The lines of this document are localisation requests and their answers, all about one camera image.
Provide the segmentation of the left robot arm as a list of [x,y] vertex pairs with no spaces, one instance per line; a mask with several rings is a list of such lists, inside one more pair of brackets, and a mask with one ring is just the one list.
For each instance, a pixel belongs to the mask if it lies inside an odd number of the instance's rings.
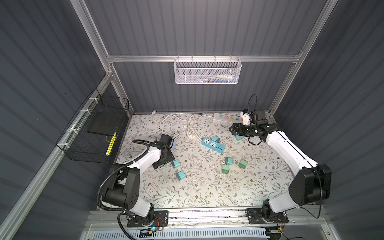
[[122,211],[151,221],[154,206],[140,197],[141,177],[149,167],[156,170],[175,160],[171,151],[174,139],[161,135],[158,141],[136,139],[133,143],[146,149],[130,162],[112,166],[98,189],[97,204],[105,211]]

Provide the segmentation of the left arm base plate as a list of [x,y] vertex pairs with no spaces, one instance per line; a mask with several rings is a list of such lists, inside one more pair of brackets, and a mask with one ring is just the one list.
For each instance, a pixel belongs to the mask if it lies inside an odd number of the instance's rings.
[[141,227],[166,227],[168,225],[169,211],[150,211],[147,217],[139,215],[128,216],[128,228],[141,228]]

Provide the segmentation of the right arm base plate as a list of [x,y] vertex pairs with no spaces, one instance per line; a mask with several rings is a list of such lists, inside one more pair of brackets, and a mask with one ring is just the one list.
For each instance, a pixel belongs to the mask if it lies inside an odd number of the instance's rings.
[[287,224],[288,216],[284,213],[274,213],[262,208],[248,208],[245,214],[250,224]]

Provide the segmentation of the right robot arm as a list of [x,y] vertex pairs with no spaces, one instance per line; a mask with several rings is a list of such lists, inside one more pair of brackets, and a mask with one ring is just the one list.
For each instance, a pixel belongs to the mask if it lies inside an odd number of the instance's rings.
[[268,122],[264,111],[244,109],[241,118],[243,122],[233,123],[230,133],[248,139],[259,137],[283,158],[294,176],[286,192],[263,202],[261,214],[265,222],[274,223],[285,211],[330,197],[332,170],[327,165],[319,165],[308,157],[277,124]]

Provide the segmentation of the lavender square power socket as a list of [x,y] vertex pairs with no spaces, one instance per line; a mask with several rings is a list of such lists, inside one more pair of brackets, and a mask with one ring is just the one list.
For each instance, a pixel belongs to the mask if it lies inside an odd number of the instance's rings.
[[170,147],[170,150],[172,151],[175,147],[176,147],[176,140],[173,140],[171,147]]

